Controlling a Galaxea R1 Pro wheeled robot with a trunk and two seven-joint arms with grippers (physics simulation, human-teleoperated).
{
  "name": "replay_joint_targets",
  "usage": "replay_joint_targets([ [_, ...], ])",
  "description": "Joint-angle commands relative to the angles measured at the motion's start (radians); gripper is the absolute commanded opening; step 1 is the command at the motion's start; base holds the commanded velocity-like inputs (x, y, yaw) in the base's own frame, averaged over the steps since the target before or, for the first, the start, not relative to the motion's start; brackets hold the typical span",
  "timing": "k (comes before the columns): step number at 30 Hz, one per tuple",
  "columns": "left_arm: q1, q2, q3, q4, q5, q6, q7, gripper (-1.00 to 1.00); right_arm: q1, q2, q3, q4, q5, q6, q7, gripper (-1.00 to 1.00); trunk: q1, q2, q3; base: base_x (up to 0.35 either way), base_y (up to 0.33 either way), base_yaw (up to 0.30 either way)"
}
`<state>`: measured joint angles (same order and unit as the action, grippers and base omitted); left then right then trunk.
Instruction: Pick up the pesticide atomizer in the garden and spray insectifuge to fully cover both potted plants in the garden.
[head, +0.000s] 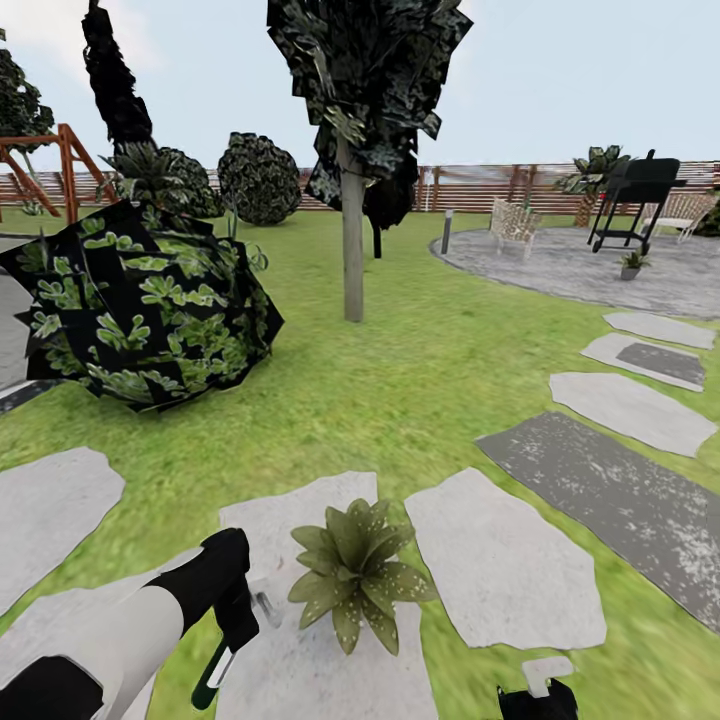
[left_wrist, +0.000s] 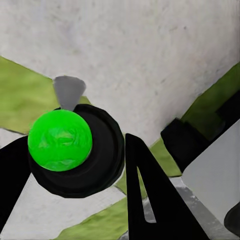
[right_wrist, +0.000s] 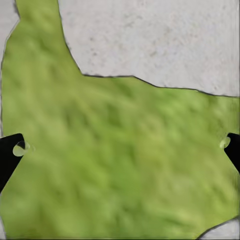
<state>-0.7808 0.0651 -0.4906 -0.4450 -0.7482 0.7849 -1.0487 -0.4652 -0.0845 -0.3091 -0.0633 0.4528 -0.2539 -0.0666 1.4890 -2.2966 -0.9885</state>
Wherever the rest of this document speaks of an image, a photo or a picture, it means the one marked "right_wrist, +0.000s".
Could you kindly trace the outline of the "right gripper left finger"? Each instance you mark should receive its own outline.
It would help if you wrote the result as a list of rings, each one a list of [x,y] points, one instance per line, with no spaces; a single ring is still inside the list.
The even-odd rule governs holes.
[[[0,138],[0,193],[28,149],[21,132]]]

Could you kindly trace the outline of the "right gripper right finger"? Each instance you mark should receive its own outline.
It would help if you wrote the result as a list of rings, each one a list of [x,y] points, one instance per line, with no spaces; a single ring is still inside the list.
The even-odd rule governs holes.
[[[240,173],[240,135],[232,132],[229,133],[220,143],[220,148],[224,149]]]

